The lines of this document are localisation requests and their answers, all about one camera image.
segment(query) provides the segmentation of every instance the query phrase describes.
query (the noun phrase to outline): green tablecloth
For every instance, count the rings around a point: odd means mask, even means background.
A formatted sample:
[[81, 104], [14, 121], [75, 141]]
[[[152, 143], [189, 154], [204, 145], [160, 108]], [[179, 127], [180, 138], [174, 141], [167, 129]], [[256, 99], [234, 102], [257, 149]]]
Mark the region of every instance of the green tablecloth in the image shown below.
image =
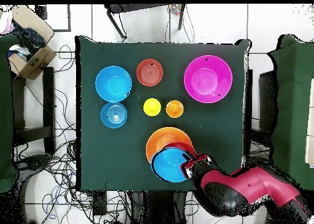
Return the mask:
[[314, 190], [314, 169], [305, 163], [308, 107], [314, 78], [314, 43], [286, 35], [274, 57], [278, 80], [278, 120], [273, 133], [274, 163], [302, 188]]
[[0, 36], [0, 193], [8, 191], [13, 184], [16, 170], [12, 166], [13, 102], [8, 49], [17, 44], [13, 34]]
[[[189, 135], [197, 152], [215, 157], [227, 172], [241, 165], [244, 52], [249, 42], [239, 45], [215, 44], [102, 44], [79, 37], [81, 64], [81, 190], [192, 190], [190, 181], [167, 183], [151, 171], [145, 146], [151, 134], [173, 126]], [[231, 68], [233, 83], [228, 95], [213, 104], [202, 104], [186, 92], [186, 67], [201, 55], [216, 55]], [[136, 67], [152, 58], [163, 67], [162, 81], [154, 87], [140, 84]], [[118, 129], [104, 126], [100, 112], [106, 102], [96, 93], [94, 83], [106, 66], [121, 66], [132, 78], [131, 94], [121, 103], [128, 110], [126, 123]], [[148, 98], [161, 102], [156, 117], [143, 112]], [[180, 118], [166, 114], [166, 104], [177, 99], [184, 105]]]

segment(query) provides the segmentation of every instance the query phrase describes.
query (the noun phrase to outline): magenta bowl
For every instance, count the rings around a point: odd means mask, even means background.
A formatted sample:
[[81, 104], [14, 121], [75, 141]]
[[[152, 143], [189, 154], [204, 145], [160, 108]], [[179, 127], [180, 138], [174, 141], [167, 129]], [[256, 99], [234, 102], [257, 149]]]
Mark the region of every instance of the magenta bowl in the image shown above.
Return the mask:
[[231, 85], [230, 67], [217, 56], [200, 56], [185, 71], [185, 89], [193, 99], [201, 103], [214, 103], [223, 99]]

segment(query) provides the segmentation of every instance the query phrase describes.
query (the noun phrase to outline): floor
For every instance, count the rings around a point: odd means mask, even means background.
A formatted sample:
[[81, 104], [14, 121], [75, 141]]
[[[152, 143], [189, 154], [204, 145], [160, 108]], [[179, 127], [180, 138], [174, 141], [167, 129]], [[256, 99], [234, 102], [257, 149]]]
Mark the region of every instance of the floor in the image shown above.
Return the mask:
[[[68, 68], [75, 60], [74, 57], [74, 36], [83, 35], [98, 42], [121, 42], [121, 37], [109, 21], [103, 5], [70, 5], [71, 11], [71, 31], [57, 31], [52, 37], [48, 46], [58, 55], [49, 66], [54, 70], [61, 69], [69, 62], [64, 69]], [[68, 30], [67, 5], [47, 5], [47, 23], [55, 30]], [[192, 26], [194, 28], [194, 40], [192, 39]], [[114, 19], [120, 25], [118, 15]], [[169, 15], [167, 7], [155, 7], [152, 9], [138, 10], [121, 14], [124, 30], [127, 33], [125, 42], [166, 42], [169, 41], [169, 30], [171, 31], [171, 42], [189, 43], [216, 43], [234, 44], [239, 39], [249, 39], [252, 41], [252, 48], [248, 58], [248, 65], [253, 69], [253, 119], [254, 128], [259, 128], [259, 94], [258, 78], [263, 72], [271, 71], [274, 67], [267, 52], [276, 48], [277, 39], [282, 34], [295, 34], [303, 41], [310, 41], [314, 37], [314, 7], [313, 4], [188, 4], [188, 12], [184, 14], [184, 29], [178, 30], [178, 16], [171, 14], [171, 27], [167, 29]], [[35, 96], [42, 102], [42, 80], [28, 80], [27, 84]], [[66, 117], [70, 122], [76, 122], [75, 113], [75, 65], [66, 71], [55, 74], [55, 88], [66, 93], [68, 98]], [[66, 99], [60, 92], [56, 95], [65, 103]], [[42, 126], [42, 117], [37, 113], [42, 111], [41, 105], [34, 99], [29, 89], [25, 89], [26, 98], [26, 127]], [[56, 136], [68, 125], [64, 121], [63, 107], [60, 100], [56, 99]], [[76, 138], [74, 130], [65, 130], [68, 140]], [[64, 136], [56, 138], [56, 144], [64, 142]], [[44, 152], [42, 141], [30, 143], [29, 149], [24, 154], [32, 155]], [[26, 213], [29, 219], [42, 222], [46, 217], [43, 210], [50, 210], [48, 193], [53, 193], [58, 184], [55, 179], [47, 172], [41, 172], [34, 176], [26, 191]], [[108, 199], [117, 195], [117, 192], [108, 192]], [[109, 202], [109, 210], [115, 210], [117, 200], [115, 198]], [[242, 218], [223, 217], [215, 218], [206, 213], [201, 206], [198, 206], [189, 193], [187, 200], [186, 216], [188, 224], [263, 224], [266, 218], [266, 210], [261, 207], [254, 215]], [[71, 209], [69, 204], [59, 201], [55, 206], [53, 214], [58, 217], [47, 219], [44, 224], [59, 224], [61, 217], [67, 213], [67, 220], [62, 224], [92, 224], [85, 214], [77, 209]], [[123, 212], [119, 219], [124, 221]]]

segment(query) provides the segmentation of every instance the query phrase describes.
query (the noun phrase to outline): blue bowl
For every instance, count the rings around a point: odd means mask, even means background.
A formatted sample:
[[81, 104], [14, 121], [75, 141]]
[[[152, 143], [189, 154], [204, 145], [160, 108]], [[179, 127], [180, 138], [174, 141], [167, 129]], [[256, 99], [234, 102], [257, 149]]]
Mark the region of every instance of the blue bowl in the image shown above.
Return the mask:
[[109, 66], [97, 75], [95, 87], [98, 95], [105, 101], [119, 102], [129, 96], [132, 80], [126, 70]]
[[124, 125], [127, 111], [121, 103], [107, 103], [101, 109], [101, 121], [109, 128], [119, 128]]
[[181, 171], [181, 164], [186, 162], [183, 154], [188, 155], [176, 147], [168, 147], [155, 153], [151, 159], [151, 170], [160, 179], [167, 182], [184, 182], [186, 177]]

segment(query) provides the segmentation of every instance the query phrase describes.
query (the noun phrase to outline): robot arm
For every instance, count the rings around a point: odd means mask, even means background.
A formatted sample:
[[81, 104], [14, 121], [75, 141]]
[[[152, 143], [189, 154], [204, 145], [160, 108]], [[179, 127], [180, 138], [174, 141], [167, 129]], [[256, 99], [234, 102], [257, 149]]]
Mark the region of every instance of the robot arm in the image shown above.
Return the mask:
[[252, 164], [228, 175], [215, 169], [212, 160], [208, 155], [198, 155], [182, 166], [185, 175], [194, 181], [196, 199], [203, 201], [201, 205], [207, 212], [210, 210], [214, 211], [213, 215], [233, 217], [267, 196], [276, 205], [275, 210], [270, 210], [265, 203], [267, 210], [283, 223], [288, 220], [298, 224], [314, 221], [299, 190], [276, 167]]

